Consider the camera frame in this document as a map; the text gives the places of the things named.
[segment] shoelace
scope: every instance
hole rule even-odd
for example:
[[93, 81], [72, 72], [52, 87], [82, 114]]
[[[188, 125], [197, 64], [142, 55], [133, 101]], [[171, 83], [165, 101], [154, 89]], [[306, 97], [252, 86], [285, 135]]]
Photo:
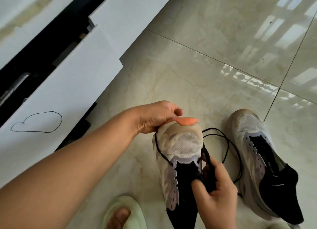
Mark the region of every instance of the shoelace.
[[[230, 139], [228, 139], [228, 138], [226, 137], [226, 135], [225, 135], [222, 131], [220, 131], [220, 130], [217, 129], [217, 128], [214, 128], [214, 127], [207, 128], [207, 129], [203, 130], [203, 133], [206, 132], [206, 131], [209, 131], [209, 130], [219, 131], [222, 135], [219, 135], [219, 134], [208, 134], [208, 135], [204, 135], [203, 138], [205, 138], [205, 137], [207, 137], [207, 136], [219, 136], [219, 137], [222, 137], [222, 138], [226, 139], [226, 141], [227, 141], [227, 145], [228, 145], [228, 146], [227, 146], [227, 151], [226, 151], [226, 154], [225, 154], [225, 156], [224, 156], [224, 159], [222, 160], [222, 163], [223, 163], [223, 164], [224, 164], [224, 162], [225, 162], [225, 160], [226, 160], [226, 158], [227, 158], [228, 151], [229, 151], [229, 148], [230, 148], [230, 143], [231, 143], [231, 145], [234, 147], [234, 149], [236, 150], [236, 153], [237, 153], [238, 159], [239, 159], [240, 171], [239, 171], [239, 174], [238, 174], [237, 178], [233, 181], [233, 183], [234, 183], [234, 184], [237, 183], [237, 182], [241, 179], [241, 177], [242, 177], [242, 160], [241, 160], [241, 156], [240, 156], [240, 153], [239, 153], [237, 147], [235, 146], [235, 144], [233, 144], [233, 142], [232, 142]], [[161, 156], [162, 156], [171, 166], [173, 166], [173, 163], [172, 163], [172, 162], [161, 152], [161, 150], [159, 149], [158, 140], [157, 140], [156, 134], [157, 134], [157, 132], [154, 134], [155, 144], [156, 144], [157, 151], [161, 154]], [[209, 153], [208, 153], [207, 149], [205, 148], [204, 143], [203, 143], [202, 152], [205, 154], [206, 161], [207, 161], [207, 165], [208, 165], [210, 168], [213, 167], [212, 164], [211, 164], [210, 158], [208, 158]]]

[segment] person's right thumb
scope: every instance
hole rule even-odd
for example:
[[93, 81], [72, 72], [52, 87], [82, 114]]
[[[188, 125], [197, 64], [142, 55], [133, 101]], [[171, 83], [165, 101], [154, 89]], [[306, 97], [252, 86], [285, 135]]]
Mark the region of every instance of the person's right thumb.
[[192, 181], [192, 190], [197, 204], [206, 202], [206, 200], [210, 198], [210, 195], [207, 192], [206, 187], [198, 179]]

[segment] marble tile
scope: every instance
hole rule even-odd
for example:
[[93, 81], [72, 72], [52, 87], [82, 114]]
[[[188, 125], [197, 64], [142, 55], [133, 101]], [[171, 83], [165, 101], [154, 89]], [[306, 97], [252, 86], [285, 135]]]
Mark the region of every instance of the marble tile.
[[303, 229], [316, 228], [317, 105], [280, 90], [265, 120], [279, 156], [299, 174]]
[[[264, 119], [278, 89], [147, 30], [125, 52], [121, 62], [123, 69], [88, 117], [92, 124], [89, 131], [120, 111], [159, 100], [177, 103], [185, 116], [199, 118], [202, 128], [224, 129], [229, 115], [240, 108], [250, 108]], [[135, 138], [68, 229], [101, 228], [107, 205], [120, 195], [131, 195], [139, 202], [148, 228], [172, 228], [163, 201], [152, 136], [140, 134]], [[221, 160], [226, 144], [219, 138], [208, 138], [205, 142], [211, 155]], [[226, 167], [236, 177], [237, 162], [232, 155], [228, 156]], [[240, 199], [238, 221], [239, 228], [249, 225], [264, 229], [268, 225]], [[196, 228], [204, 228], [199, 216]]]
[[317, 103], [317, 18], [314, 18], [281, 88]]
[[280, 86], [316, 0], [170, 0], [148, 29]]

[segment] white drawer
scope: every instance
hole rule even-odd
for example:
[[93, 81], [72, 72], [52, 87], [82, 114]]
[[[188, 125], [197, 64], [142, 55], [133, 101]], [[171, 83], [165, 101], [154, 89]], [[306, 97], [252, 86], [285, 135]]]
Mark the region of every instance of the white drawer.
[[97, 25], [0, 128], [0, 187], [53, 153], [121, 68]]
[[105, 0], [90, 16], [119, 57], [169, 0]]

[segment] person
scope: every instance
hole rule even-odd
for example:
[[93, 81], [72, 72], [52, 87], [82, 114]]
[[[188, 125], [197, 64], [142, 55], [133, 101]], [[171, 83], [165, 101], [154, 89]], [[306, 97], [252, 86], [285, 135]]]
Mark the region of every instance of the person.
[[[168, 101], [133, 107], [42, 159], [0, 189], [1, 227], [65, 228], [139, 133], [155, 132], [182, 115], [183, 110]], [[200, 180], [192, 182], [198, 212], [207, 229], [235, 229], [237, 188], [224, 165], [212, 157], [211, 162], [216, 191], [209, 194]], [[105, 227], [123, 228], [130, 213], [119, 208]]]

